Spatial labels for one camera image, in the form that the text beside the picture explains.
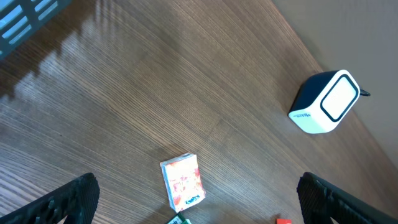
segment alarm clock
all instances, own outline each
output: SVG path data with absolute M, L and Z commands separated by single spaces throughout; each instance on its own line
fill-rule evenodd
M 289 118 L 306 133 L 327 133 L 337 127 L 359 94 L 347 70 L 313 75 L 300 87 Z

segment gray background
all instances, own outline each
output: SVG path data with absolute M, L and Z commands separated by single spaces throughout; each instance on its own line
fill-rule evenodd
M 372 94 L 353 108 L 398 167 L 398 1 L 274 3 L 325 70 L 347 69 Z

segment red object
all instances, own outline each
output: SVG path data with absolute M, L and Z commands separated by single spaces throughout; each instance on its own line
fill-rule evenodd
M 276 220 L 276 224 L 292 224 L 292 221 L 291 220 L 283 220 L 283 219 L 278 218 Z

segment plastic basket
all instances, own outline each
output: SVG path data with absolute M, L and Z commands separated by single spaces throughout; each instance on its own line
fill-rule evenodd
M 0 60 L 72 0 L 0 0 Z

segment green object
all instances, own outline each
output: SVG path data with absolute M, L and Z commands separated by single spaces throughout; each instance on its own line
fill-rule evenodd
M 181 212 L 179 212 L 174 218 L 172 218 L 166 224 L 191 224 L 191 222 L 182 216 Z

